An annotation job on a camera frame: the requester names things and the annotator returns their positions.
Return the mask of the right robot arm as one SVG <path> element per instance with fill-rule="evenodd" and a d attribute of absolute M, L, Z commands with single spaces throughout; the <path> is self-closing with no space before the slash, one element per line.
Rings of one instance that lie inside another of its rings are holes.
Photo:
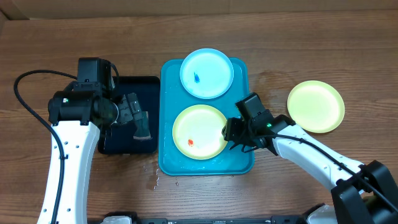
<path fill-rule="evenodd" d="M 330 191 L 333 205 L 320 204 L 304 223 L 397 223 L 397 184 L 379 161 L 365 165 L 342 156 L 308 135 L 286 115 L 273 117 L 257 93 L 236 103 L 239 118 L 229 118 L 224 140 L 242 152 L 268 149 L 309 173 Z"/>

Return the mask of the light blue plate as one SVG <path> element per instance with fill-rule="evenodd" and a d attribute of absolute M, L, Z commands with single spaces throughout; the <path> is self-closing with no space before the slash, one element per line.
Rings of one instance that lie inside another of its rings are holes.
<path fill-rule="evenodd" d="M 216 49 L 198 49 L 187 55 L 180 67 L 180 81 L 189 94 L 201 99 L 217 98 L 234 80 L 231 60 Z"/>

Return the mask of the yellow-green plate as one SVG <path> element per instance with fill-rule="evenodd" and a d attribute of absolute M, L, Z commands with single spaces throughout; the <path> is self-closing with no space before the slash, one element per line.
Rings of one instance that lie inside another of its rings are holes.
<path fill-rule="evenodd" d="M 177 149 L 185 156 L 205 160 L 220 154 L 227 142 L 222 135 L 226 118 L 209 105 L 193 105 L 175 119 L 172 137 Z"/>
<path fill-rule="evenodd" d="M 287 109 L 299 126 L 312 133 L 336 129 L 345 116 L 345 104 L 339 92 L 318 80 L 293 87 L 287 98 Z"/>

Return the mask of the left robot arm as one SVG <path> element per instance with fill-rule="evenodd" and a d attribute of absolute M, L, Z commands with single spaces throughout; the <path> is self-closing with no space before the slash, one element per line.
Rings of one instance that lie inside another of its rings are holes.
<path fill-rule="evenodd" d="M 134 123 L 134 139 L 150 138 L 147 112 L 136 94 L 119 94 L 116 72 L 108 60 L 80 58 L 76 82 L 50 99 L 52 154 L 39 223 L 87 223 L 91 164 L 101 134 Z"/>

